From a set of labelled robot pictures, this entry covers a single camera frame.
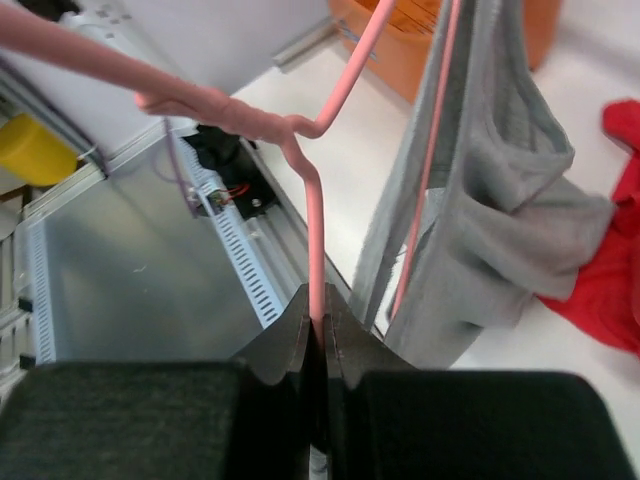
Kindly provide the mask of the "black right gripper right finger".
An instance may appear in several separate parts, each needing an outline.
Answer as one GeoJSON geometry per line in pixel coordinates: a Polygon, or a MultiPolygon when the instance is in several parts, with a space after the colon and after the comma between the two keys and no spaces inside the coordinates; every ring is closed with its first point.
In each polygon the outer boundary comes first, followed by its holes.
{"type": "Polygon", "coordinates": [[[412,365],[363,327],[337,287],[329,283],[325,285],[323,329],[329,383],[354,389],[370,372],[414,370],[412,365]]]}

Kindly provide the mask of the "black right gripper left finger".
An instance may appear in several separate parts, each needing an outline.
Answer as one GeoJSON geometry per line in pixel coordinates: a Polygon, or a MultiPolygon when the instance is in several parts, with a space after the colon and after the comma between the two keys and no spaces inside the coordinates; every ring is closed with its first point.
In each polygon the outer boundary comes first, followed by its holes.
{"type": "Polygon", "coordinates": [[[264,385],[300,386],[305,379],[311,330],[309,287],[302,284],[282,314],[232,360],[247,367],[264,385]]]}

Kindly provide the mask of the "grey tank top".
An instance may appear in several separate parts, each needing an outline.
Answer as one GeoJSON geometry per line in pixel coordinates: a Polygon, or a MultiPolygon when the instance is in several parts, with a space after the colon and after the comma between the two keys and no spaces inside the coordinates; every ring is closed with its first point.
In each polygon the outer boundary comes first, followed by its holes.
{"type": "Polygon", "coordinates": [[[574,150],[533,82],[518,1],[446,1],[412,116],[364,241],[350,307],[374,323],[399,253],[384,341],[451,366],[536,295],[565,300],[613,203],[571,183],[574,150]]]}

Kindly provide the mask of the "red tank top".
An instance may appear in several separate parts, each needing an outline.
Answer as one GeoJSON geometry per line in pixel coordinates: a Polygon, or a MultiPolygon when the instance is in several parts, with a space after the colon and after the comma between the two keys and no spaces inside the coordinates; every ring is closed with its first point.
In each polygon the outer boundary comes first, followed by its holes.
{"type": "Polygon", "coordinates": [[[639,354],[639,102],[618,100],[602,113],[606,135],[631,149],[611,195],[613,220],[599,250],[578,274],[566,301],[541,302],[609,347],[639,354]]]}

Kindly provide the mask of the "pink wire hanger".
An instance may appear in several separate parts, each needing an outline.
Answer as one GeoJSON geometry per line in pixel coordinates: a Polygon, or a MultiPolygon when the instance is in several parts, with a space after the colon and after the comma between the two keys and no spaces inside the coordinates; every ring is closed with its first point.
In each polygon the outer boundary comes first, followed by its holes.
{"type": "Polygon", "coordinates": [[[323,192],[319,173],[303,154],[297,138],[316,139],[329,129],[393,8],[391,1],[378,3],[334,90],[314,120],[254,108],[220,90],[186,82],[7,4],[1,7],[1,45],[41,62],[132,90],[138,108],[149,115],[187,117],[233,135],[278,146],[304,183],[309,234],[309,316],[313,325],[320,328],[325,315],[323,192]]]}

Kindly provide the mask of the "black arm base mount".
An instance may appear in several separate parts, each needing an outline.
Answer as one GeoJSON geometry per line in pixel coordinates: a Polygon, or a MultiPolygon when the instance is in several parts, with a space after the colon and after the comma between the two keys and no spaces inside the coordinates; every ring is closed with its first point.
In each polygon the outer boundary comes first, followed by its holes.
{"type": "Polygon", "coordinates": [[[184,140],[195,149],[202,168],[216,172],[244,219],[264,213],[279,203],[277,196],[251,156],[257,145],[249,149],[237,135],[217,127],[200,125],[195,135],[184,140]]]}

